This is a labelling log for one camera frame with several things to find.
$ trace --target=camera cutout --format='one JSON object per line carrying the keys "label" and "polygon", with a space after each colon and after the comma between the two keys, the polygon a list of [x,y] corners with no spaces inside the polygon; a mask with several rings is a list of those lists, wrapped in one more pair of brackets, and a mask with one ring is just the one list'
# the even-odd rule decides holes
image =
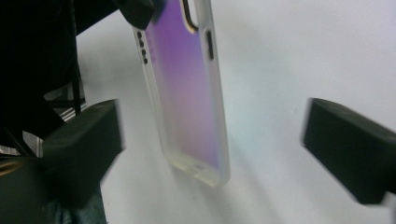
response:
{"label": "camera cutout", "polygon": [[187,29],[191,33],[195,33],[198,30],[198,17],[195,10],[194,0],[181,0],[181,3],[184,22],[186,23]]}

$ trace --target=black bracket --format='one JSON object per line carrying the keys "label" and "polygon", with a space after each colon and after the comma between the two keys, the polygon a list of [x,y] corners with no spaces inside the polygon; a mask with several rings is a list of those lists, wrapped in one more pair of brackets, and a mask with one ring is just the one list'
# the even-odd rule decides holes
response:
{"label": "black bracket", "polygon": [[0,160],[0,222],[42,224],[42,205],[83,208],[122,151],[116,100],[90,106],[43,142],[44,157]]}
{"label": "black bracket", "polygon": [[304,146],[359,203],[396,192],[396,134],[345,106],[311,99]]}

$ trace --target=clear phone case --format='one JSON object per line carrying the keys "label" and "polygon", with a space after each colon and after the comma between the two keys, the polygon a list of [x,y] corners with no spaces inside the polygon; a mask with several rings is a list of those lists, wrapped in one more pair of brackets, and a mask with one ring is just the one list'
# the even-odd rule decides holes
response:
{"label": "clear phone case", "polygon": [[163,154],[172,165],[221,186],[230,178],[215,33],[209,0],[153,1],[146,31],[134,28]]}

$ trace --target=phone case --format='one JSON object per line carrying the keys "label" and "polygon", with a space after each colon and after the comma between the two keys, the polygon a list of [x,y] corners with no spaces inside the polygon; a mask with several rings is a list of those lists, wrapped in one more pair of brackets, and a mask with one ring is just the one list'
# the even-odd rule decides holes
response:
{"label": "phone case", "polygon": [[146,31],[134,28],[163,155],[209,186],[230,178],[215,33],[209,0],[153,1]]}

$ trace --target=white background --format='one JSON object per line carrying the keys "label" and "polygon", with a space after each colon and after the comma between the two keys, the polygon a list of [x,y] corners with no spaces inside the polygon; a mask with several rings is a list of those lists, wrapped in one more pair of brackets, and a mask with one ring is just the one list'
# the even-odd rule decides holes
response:
{"label": "white background", "polygon": [[78,37],[89,105],[120,100],[125,150],[103,180],[109,224],[392,223],[301,147],[310,97],[396,130],[394,0],[212,0],[232,177],[210,189],[161,153],[131,26]]}

